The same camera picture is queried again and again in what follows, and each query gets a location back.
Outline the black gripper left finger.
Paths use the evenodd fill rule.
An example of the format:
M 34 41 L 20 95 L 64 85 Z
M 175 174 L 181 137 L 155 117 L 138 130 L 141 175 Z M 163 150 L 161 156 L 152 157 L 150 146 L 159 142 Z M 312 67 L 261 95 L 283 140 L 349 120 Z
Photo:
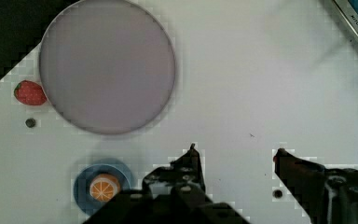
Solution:
M 250 224 L 227 203 L 206 194 L 200 154 L 191 146 L 169 166 L 122 190 L 83 224 Z

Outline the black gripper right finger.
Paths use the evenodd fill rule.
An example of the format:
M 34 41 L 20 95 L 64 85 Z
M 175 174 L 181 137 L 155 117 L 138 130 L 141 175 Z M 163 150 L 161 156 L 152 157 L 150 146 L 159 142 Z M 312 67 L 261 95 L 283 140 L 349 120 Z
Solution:
M 358 224 L 358 170 L 327 168 L 283 148 L 274 172 L 310 217 L 311 224 Z

